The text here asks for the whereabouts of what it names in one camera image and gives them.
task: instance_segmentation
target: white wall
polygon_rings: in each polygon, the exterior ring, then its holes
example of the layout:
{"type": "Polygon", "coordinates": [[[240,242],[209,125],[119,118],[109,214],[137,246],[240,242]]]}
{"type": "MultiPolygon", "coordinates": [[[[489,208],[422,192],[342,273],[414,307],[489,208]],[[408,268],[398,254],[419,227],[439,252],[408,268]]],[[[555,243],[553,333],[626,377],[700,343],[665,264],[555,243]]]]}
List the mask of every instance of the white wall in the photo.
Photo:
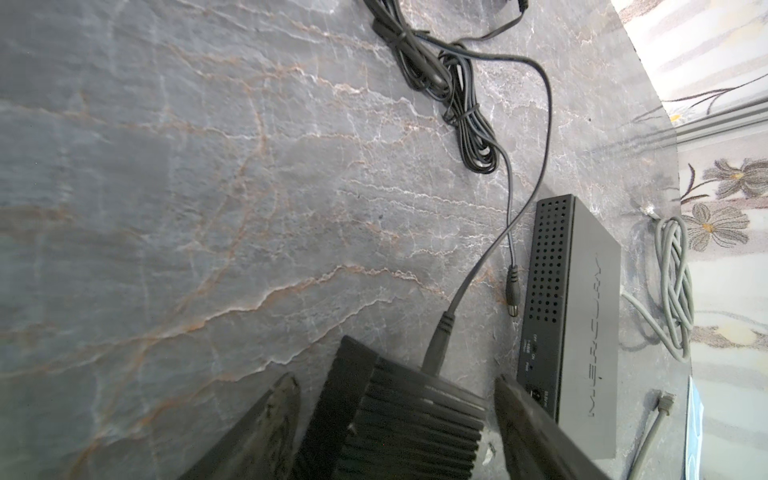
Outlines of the white wall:
{"type": "Polygon", "coordinates": [[[768,91],[768,76],[756,80],[768,75],[765,0],[611,1],[676,126],[768,91]],[[695,105],[723,88],[735,89],[695,105]]]}
{"type": "MultiPolygon", "coordinates": [[[[699,184],[716,160],[738,168],[745,158],[768,156],[768,124],[682,144],[678,151],[684,193],[691,167],[699,184]]],[[[750,172],[753,187],[760,186],[763,177],[750,172]]],[[[747,198],[740,191],[718,199],[721,184],[693,190],[685,198],[707,197],[683,205],[690,216],[702,204],[712,214],[733,208],[748,219],[744,228],[743,222],[721,224],[739,227],[734,230],[746,243],[722,247],[710,241],[703,251],[690,252],[696,311],[691,350],[704,403],[702,473],[705,480],[762,480],[768,478],[768,197],[747,198]]],[[[696,222],[689,228],[700,229],[696,222]]]]}

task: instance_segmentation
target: gray marble surface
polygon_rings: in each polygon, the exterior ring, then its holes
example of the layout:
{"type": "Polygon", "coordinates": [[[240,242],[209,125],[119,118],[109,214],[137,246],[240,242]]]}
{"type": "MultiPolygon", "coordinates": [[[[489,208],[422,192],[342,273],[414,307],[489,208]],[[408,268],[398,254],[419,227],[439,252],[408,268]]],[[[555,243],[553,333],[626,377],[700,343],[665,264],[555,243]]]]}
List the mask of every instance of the gray marble surface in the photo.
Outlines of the gray marble surface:
{"type": "MultiPolygon", "coordinates": [[[[496,25],[501,6],[403,8],[450,39],[496,25]]],[[[505,175],[464,168],[442,109],[408,89],[370,22],[360,0],[0,5],[4,478],[176,478],[285,371],[303,389],[301,432],[345,334],[420,363],[503,227],[505,175]]],[[[615,11],[532,2],[482,47],[548,70],[542,196],[577,194],[622,244],[627,288],[650,301],[637,207],[679,211],[677,153],[615,11]]],[[[477,80],[519,208],[541,163],[542,84],[489,63],[477,80]]],[[[515,230],[524,278],[531,218],[515,230]]],[[[518,355],[504,255],[460,306],[443,369],[484,395],[518,355]]],[[[621,312],[617,458],[599,462],[613,478],[652,390],[684,399],[690,372],[621,312]]],[[[680,477],[684,419],[678,409],[652,455],[655,478],[680,477]]],[[[504,478],[493,422],[476,478],[504,478]]]]}

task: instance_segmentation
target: coiled black cable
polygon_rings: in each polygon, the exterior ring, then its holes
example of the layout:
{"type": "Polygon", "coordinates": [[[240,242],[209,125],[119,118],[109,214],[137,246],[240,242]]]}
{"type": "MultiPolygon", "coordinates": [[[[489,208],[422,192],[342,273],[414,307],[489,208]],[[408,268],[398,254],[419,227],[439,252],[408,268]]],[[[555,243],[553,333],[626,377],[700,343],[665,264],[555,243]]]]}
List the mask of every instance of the coiled black cable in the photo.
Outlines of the coiled black cable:
{"type": "MultiPolygon", "coordinates": [[[[518,24],[528,8],[528,0],[519,0],[521,14],[511,22],[496,28],[482,37],[467,37],[452,45],[465,50],[462,41],[484,41],[509,30],[518,24]]],[[[507,223],[511,221],[512,171],[509,156],[496,141],[491,124],[480,112],[475,96],[475,75],[471,57],[443,50],[435,56],[419,37],[427,31],[412,30],[397,0],[365,0],[374,15],[373,31],[387,42],[395,55],[403,77],[409,87],[423,91],[445,105],[443,120],[455,127],[458,149],[462,162],[478,174],[491,174],[498,168],[498,158],[504,159],[507,168],[508,198],[507,223]]],[[[509,243],[510,264],[516,268],[515,247],[511,233],[509,243]]]]}
{"type": "MultiPolygon", "coordinates": [[[[522,14],[528,7],[527,0],[518,0],[521,16],[494,31],[478,38],[465,38],[469,41],[482,41],[493,38],[520,22],[522,14]]],[[[456,128],[459,150],[462,153],[464,165],[472,171],[490,174],[498,167],[498,156],[505,162],[508,174],[509,195],[507,202],[507,225],[501,235],[482,254],[477,263],[467,274],[458,288],[448,309],[432,335],[429,347],[424,356],[422,372],[438,375],[442,367],[445,352],[453,328],[455,311],[462,301],[469,285],[472,283],[485,261],[496,250],[502,240],[507,237],[511,254],[511,265],[507,275],[507,302],[510,314],[517,315],[520,299],[518,285],[517,263],[511,230],[520,220],[522,214],[530,207],[544,180],[549,156],[549,145],[552,131],[552,89],[549,78],[543,67],[535,60],[521,55],[486,54],[470,51],[461,41],[446,43],[432,37],[428,31],[412,30],[403,18],[397,0],[364,0],[374,15],[373,30],[389,44],[395,55],[400,71],[408,84],[417,91],[424,91],[430,97],[441,101],[446,112],[443,119],[456,128]],[[421,41],[428,42],[441,49],[435,56],[421,41]],[[475,87],[471,59],[489,61],[512,61],[533,67],[544,81],[547,93],[547,136],[545,140],[544,160],[541,162],[536,185],[530,197],[525,201],[514,218],[511,218],[512,204],[512,171],[511,162],[506,151],[496,141],[493,129],[479,111],[475,98],[475,87]]]]}

